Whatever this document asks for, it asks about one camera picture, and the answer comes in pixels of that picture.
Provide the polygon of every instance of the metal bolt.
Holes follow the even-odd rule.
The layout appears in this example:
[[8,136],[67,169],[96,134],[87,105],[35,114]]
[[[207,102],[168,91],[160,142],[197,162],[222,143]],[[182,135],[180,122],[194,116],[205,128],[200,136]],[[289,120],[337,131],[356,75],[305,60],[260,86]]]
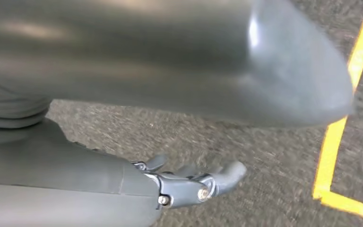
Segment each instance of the metal bolt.
[[158,202],[159,202],[159,204],[166,206],[166,205],[169,205],[170,198],[166,195],[160,195],[158,198]]
[[198,190],[198,199],[202,202],[209,199],[209,190],[207,187],[202,187],[200,190]]

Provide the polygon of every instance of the robotic hand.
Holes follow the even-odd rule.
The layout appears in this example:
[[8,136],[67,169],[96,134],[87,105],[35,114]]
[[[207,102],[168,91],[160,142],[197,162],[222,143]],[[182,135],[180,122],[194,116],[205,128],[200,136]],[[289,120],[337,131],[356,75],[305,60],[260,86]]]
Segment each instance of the robotic hand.
[[236,161],[203,174],[198,174],[194,165],[185,165],[175,173],[156,173],[165,160],[164,155],[158,155],[147,162],[132,162],[158,185],[158,204],[165,208],[197,205],[228,193],[244,178],[247,171],[241,162]]

